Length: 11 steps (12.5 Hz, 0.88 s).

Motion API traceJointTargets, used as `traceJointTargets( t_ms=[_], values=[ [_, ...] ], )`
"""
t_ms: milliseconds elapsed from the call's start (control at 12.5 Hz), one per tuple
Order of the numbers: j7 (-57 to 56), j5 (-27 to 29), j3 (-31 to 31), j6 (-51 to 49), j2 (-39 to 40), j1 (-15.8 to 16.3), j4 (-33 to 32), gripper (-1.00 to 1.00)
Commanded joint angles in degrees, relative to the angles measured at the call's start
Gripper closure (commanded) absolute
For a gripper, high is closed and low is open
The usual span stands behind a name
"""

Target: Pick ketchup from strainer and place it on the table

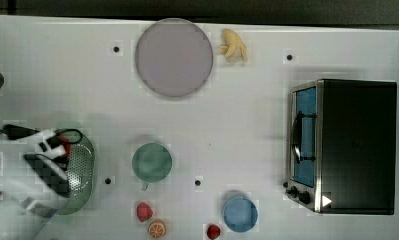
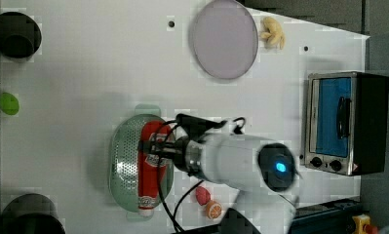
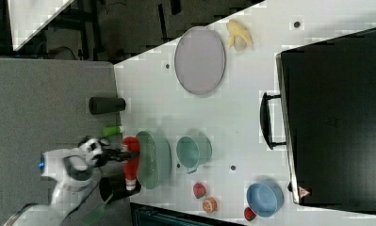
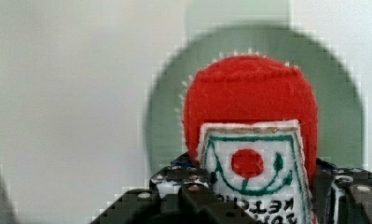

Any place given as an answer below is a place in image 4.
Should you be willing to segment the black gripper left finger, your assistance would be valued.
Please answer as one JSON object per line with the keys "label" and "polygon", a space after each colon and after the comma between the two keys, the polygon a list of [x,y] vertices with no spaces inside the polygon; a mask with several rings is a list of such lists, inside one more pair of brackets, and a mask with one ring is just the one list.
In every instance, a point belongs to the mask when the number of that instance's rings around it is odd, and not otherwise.
{"label": "black gripper left finger", "polygon": [[216,196],[207,172],[185,153],[131,189],[90,224],[256,224],[240,206]]}

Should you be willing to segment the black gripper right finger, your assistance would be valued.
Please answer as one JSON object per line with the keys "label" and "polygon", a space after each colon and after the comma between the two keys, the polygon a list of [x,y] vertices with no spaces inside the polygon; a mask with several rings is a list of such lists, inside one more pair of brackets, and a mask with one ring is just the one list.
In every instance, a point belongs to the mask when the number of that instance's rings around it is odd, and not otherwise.
{"label": "black gripper right finger", "polygon": [[372,172],[318,159],[312,195],[320,224],[372,224]]}

